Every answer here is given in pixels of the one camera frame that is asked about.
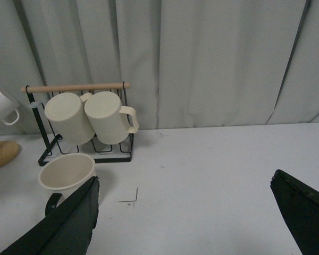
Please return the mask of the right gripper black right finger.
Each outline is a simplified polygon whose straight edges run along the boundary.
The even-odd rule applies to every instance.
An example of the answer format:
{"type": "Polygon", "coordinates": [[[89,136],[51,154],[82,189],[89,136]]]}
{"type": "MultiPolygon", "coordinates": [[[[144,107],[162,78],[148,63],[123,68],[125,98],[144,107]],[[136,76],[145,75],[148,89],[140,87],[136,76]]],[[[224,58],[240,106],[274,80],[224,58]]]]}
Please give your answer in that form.
{"type": "Polygon", "coordinates": [[[280,169],[270,187],[301,253],[319,254],[319,192],[280,169]]]}

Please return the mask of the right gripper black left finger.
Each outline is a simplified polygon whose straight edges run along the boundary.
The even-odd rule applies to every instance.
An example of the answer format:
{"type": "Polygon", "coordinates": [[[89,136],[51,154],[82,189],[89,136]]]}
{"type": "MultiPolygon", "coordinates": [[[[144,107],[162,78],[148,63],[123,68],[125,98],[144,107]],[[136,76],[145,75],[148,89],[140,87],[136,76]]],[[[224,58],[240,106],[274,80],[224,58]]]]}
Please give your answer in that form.
{"type": "Polygon", "coordinates": [[[1,254],[86,254],[98,217],[99,180],[94,176],[63,202],[53,193],[45,218],[1,254]]]}

